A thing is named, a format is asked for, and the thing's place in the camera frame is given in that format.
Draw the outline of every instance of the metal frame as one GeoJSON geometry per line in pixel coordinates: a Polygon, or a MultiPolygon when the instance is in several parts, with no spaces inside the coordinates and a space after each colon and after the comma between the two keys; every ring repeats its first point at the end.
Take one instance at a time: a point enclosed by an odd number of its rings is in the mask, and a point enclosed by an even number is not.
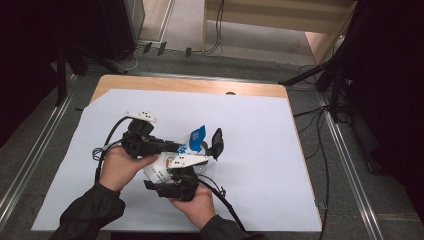
{"type": "Polygon", "coordinates": [[[174,3],[175,3],[175,0],[171,0],[169,2],[168,9],[166,10],[166,13],[165,13],[165,18],[163,19],[163,22],[162,22],[162,25],[161,25],[161,29],[160,29],[160,33],[159,33],[159,39],[157,39],[157,40],[148,40],[148,39],[145,40],[145,39],[140,39],[140,37],[139,37],[139,39],[137,40],[137,43],[138,43],[137,45],[143,45],[147,42],[152,42],[152,43],[157,43],[157,44],[160,44],[162,42],[166,26],[168,25],[169,17],[171,16],[171,10],[174,7],[174,3]]]}
{"type": "MultiPolygon", "coordinates": [[[[318,93],[322,106],[328,105],[328,99],[323,93],[318,93]]],[[[365,228],[367,229],[370,239],[383,240],[383,233],[378,224],[377,217],[368,200],[367,194],[362,186],[361,180],[355,169],[355,164],[349,154],[347,146],[343,140],[342,133],[339,125],[334,123],[330,115],[326,115],[328,127],[330,128],[331,135],[336,144],[337,151],[339,152],[343,168],[346,172],[347,179],[352,189],[353,196],[358,204],[359,212],[361,213],[362,220],[364,221],[365,228]]]]}
{"type": "Polygon", "coordinates": [[[72,75],[69,80],[69,94],[66,96],[61,105],[54,108],[44,129],[41,131],[30,153],[26,157],[21,169],[4,195],[0,203],[0,233],[3,231],[7,220],[12,214],[13,209],[19,201],[26,185],[29,182],[41,156],[44,153],[51,137],[53,136],[57,126],[60,123],[69,103],[73,97],[73,89],[76,84],[76,76],[72,75]]]}

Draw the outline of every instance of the white backdrop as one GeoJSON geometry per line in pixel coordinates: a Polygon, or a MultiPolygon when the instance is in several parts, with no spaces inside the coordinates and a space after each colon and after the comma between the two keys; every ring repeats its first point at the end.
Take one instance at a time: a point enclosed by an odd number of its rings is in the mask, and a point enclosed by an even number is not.
{"type": "MultiPolygon", "coordinates": [[[[321,220],[299,144],[288,99],[218,94],[111,90],[83,112],[32,230],[55,230],[62,212],[94,182],[101,147],[126,111],[150,111],[157,117],[152,135],[178,140],[202,125],[206,141],[222,128],[225,149],[209,162],[205,175],[227,190],[248,231],[320,231],[321,220]]],[[[116,130],[118,140],[130,120],[116,130]]],[[[167,199],[146,190],[142,172],[122,191],[124,216],[106,230],[197,231],[167,199]]],[[[217,213],[232,219],[214,199],[217,213]]]]}

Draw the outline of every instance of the hand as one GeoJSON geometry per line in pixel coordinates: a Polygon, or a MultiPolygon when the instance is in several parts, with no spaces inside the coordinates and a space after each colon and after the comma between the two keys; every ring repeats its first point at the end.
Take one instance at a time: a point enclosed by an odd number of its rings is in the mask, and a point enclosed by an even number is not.
{"type": "Polygon", "coordinates": [[[111,148],[106,154],[99,183],[112,191],[122,191],[140,169],[152,164],[158,157],[156,154],[133,159],[122,146],[111,148]]]}
{"type": "Polygon", "coordinates": [[[216,215],[213,205],[212,191],[202,184],[196,190],[190,202],[171,199],[175,208],[183,212],[197,228],[202,229],[216,215]]]}

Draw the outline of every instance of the black sleeve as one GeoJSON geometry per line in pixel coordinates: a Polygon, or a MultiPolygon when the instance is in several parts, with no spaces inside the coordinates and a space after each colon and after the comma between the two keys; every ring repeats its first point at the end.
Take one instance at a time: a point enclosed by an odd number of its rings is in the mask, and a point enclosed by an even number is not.
{"type": "Polygon", "coordinates": [[[96,183],[63,212],[49,239],[96,239],[103,226],[123,215],[125,203],[119,195],[96,183]]]}
{"type": "Polygon", "coordinates": [[[263,234],[248,235],[234,221],[221,218],[219,215],[211,218],[200,230],[202,240],[266,240],[263,234]]]}

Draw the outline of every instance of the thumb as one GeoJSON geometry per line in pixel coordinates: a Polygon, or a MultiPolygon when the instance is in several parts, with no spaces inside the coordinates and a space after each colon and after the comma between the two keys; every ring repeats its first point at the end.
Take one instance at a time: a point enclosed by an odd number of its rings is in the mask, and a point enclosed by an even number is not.
{"type": "Polygon", "coordinates": [[[187,204],[186,202],[181,201],[181,200],[176,199],[176,198],[170,198],[170,199],[169,199],[169,202],[171,202],[171,204],[172,204],[172,205],[174,205],[174,207],[175,207],[175,208],[177,208],[177,209],[179,209],[179,210],[181,210],[181,209],[182,209],[182,207],[183,207],[185,204],[187,204]]]}
{"type": "Polygon", "coordinates": [[[140,169],[154,163],[156,160],[158,160],[158,158],[159,158],[159,154],[155,154],[155,155],[145,156],[142,159],[139,159],[138,161],[140,163],[139,165],[140,169]]]}

